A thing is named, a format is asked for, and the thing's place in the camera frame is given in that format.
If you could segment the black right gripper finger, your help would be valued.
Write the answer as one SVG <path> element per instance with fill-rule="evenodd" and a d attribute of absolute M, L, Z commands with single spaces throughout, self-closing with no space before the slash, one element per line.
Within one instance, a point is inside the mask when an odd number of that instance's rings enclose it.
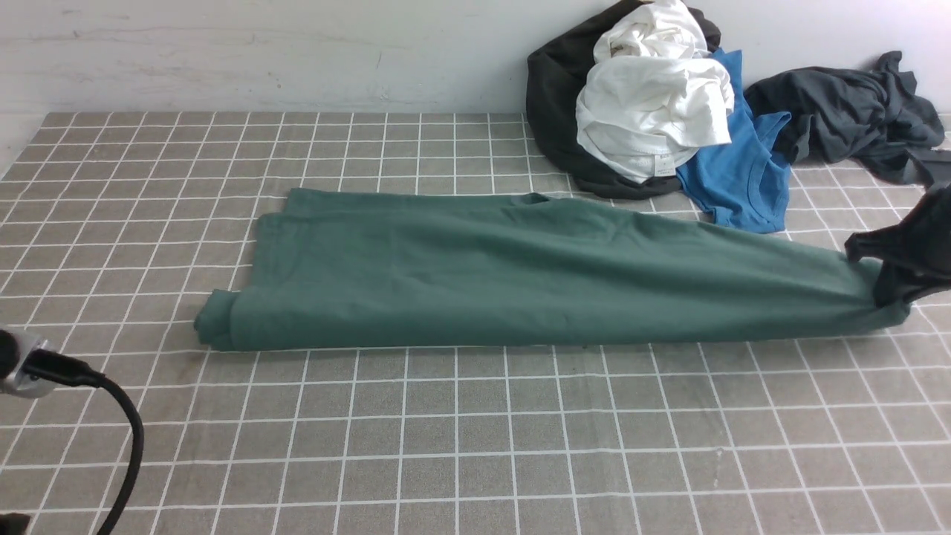
<path fill-rule="evenodd" d="M 920 254 L 914 250 L 916 230 L 912 224 L 894 224 L 868 233 L 853 233 L 845 241 L 845 256 L 849 263 L 873 258 L 884 264 L 900 267 L 920 267 Z"/>
<path fill-rule="evenodd" d="M 904 265 L 883 263 L 874 287 L 874 301 L 879 308 L 889 307 L 896 302 L 910 305 L 949 289 L 948 273 L 913 270 Z"/>

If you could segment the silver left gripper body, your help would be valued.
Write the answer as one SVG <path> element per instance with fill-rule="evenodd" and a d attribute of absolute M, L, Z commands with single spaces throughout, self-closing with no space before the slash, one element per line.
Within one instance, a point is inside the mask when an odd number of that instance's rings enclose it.
<path fill-rule="evenodd" d="M 38 399 L 50 393 L 50 382 L 23 370 L 31 352 L 50 348 L 50 342 L 19 328 L 1 328 L 1 392 L 17 398 Z"/>

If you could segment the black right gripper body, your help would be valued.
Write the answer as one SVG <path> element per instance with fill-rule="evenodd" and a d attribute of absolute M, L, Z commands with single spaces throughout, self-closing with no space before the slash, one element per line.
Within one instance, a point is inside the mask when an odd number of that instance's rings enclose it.
<path fill-rule="evenodd" d="M 928 190 L 906 220 L 903 246 L 907 285 L 948 283 L 950 275 L 950 189 Z"/>

